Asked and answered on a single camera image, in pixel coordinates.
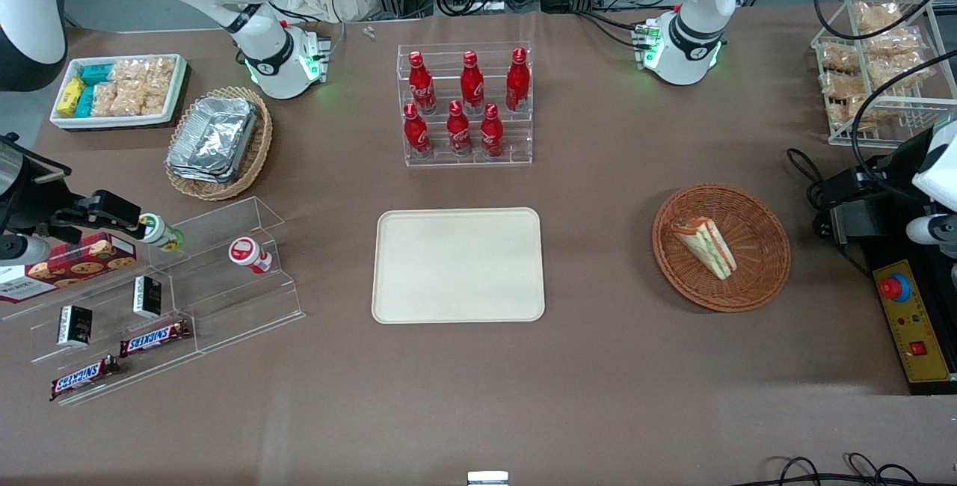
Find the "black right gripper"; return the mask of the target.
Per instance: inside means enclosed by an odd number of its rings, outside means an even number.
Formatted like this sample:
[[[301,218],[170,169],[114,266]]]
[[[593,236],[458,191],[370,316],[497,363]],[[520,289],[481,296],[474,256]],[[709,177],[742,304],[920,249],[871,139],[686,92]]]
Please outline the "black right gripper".
[[[73,195],[65,179],[72,169],[2,136],[2,226],[10,233],[81,244],[81,228],[144,237],[141,208],[110,191]],[[52,218],[57,214],[57,224]]]

